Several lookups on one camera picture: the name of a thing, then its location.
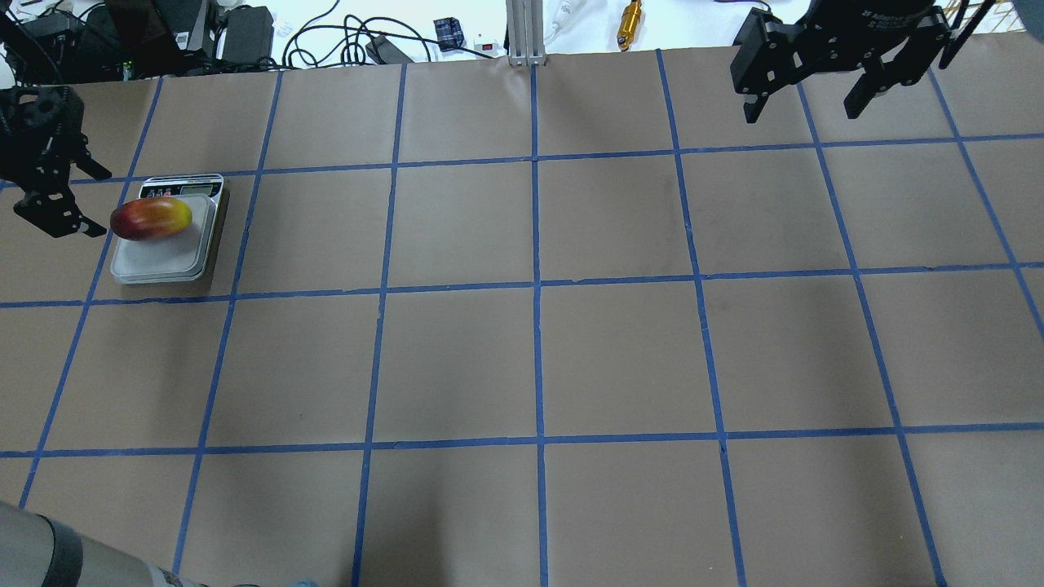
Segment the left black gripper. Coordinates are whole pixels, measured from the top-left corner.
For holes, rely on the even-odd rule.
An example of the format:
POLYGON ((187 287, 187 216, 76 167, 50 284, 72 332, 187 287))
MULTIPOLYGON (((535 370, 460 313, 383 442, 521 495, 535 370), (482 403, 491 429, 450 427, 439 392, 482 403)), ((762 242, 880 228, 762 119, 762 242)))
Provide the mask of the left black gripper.
POLYGON ((2 178, 25 193, 15 215, 52 238, 108 234, 69 188, 72 164, 94 181, 113 177, 86 150, 82 97, 71 86, 22 86, 1 92, 1 108, 2 178))

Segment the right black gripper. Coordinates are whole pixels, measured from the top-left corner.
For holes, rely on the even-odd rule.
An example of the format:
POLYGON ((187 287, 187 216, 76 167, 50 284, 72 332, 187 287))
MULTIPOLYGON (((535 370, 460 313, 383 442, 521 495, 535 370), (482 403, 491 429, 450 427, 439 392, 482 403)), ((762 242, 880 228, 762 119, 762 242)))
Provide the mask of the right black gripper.
POLYGON ((862 71, 843 100, 855 120, 892 86, 920 81, 953 60, 953 27, 932 1, 813 1, 793 24, 753 8, 733 42, 730 74, 756 123, 772 94, 814 74, 862 71))

